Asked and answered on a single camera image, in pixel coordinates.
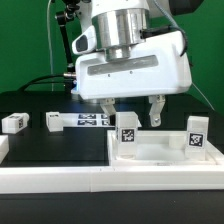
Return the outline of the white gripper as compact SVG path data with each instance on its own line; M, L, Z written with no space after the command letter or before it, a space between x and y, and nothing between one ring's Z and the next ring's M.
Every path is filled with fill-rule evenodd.
M126 60L107 62L103 52L80 56L75 91L84 100L101 99L107 116L116 114L114 98L150 96L150 123L158 127L164 95L186 92L192 84L187 54L181 56L182 49L182 34L175 31L133 46Z

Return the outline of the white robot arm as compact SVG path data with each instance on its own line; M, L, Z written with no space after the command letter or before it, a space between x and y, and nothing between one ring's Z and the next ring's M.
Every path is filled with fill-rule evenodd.
M204 0L76 0L82 34L71 92L98 100L115 119L117 98L147 96L151 125L161 124L165 96L192 84L187 38L175 15L196 11Z

